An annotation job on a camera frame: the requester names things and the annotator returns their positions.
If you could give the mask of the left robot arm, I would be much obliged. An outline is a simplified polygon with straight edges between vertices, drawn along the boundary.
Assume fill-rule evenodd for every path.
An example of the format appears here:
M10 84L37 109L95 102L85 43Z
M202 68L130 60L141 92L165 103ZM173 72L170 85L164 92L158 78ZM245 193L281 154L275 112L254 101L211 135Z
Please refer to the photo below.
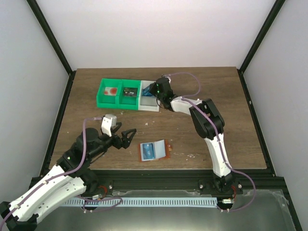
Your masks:
M70 198L94 194L98 190L98 177L90 165L110 147L128 148L137 130L125 130L117 122L102 125L101 131L83 128L69 150L58 159L49 172L26 193L12 202L0 204L1 226L11 231L33 231L53 210Z

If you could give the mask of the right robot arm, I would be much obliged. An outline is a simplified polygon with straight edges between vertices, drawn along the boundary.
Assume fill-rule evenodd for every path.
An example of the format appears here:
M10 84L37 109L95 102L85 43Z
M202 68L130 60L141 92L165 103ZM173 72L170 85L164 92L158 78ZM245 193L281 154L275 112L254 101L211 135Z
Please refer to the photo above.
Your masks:
M162 76L142 92L154 96L164 109L184 113L192 118L197 134L205 140L210 153L214 189L224 194L233 183L232 167L224 145L224 119L211 99L192 100L187 96L176 95L170 83L170 77Z

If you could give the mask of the light blue credit card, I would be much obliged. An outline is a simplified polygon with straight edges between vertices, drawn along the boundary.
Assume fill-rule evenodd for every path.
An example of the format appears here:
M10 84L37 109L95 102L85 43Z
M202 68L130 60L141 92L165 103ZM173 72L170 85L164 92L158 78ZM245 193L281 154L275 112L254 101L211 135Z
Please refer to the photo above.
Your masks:
M149 89L143 89L141 92L142 97L153 97L153 95L150 93Z

